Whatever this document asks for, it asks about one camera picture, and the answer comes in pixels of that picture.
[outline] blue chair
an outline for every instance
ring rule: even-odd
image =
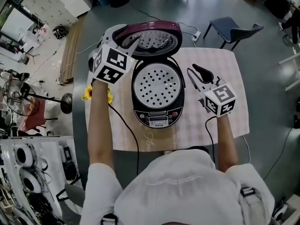
[[[220,34],[222,39],[224,39],[224,43],[220,47],[222,49],[226,43],[234,43],[231,51],[236,47],[236,45],[243,39],[249,38],[253,36],[255,33],[259,32],[260,30],[264,29],[263,26],[254,23],[251,30],[241,29],[235,21],[231,17],[223,17],[218,18],[216,20],[210,21],[210,25],[208,26],[203,39],[205,39],[208,31],[210,30],[211,26]]]

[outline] control panel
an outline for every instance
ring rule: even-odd
[[[150,128],[166,128],[178,120],[182,107],[163,112],[142,112],[136,110],[134,112],[142,124]]]

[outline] perforated metal plate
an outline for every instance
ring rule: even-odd
[[[171,105],[178,97],[181,80],[170,66],[152,63],[144,67],[134,81],[136,98],[150,108],[163,108]]]
[[[140,37],[141,41],[135,49],[135,55],[153,56],[173,50],[178,39],[171,33],[160,30],[146,30],[136,32],[123,40],[122,46],[127,46],[134,38]]]

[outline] strap buckle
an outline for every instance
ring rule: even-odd
[[[114,222],[114,224],[117,225],[118,218],[113,213],[106,214],[101,220],[101,225],[104,225],[104,222],[109,222],[110,224],[112,224]]]
[[[248,197],[254,195],[256,192],[253,187],[242,187],[240,189],[240,193],[243,195],[243,197]]]

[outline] white marker cube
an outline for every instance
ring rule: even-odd
[[[94,58],[93,77],[108,84],[115,84],[130,70],[134,61],[118,49],[103,44]]]
[[[205,92],[205,107],[217,117],[231,112],[234,108],[236,93],[230,83]]]

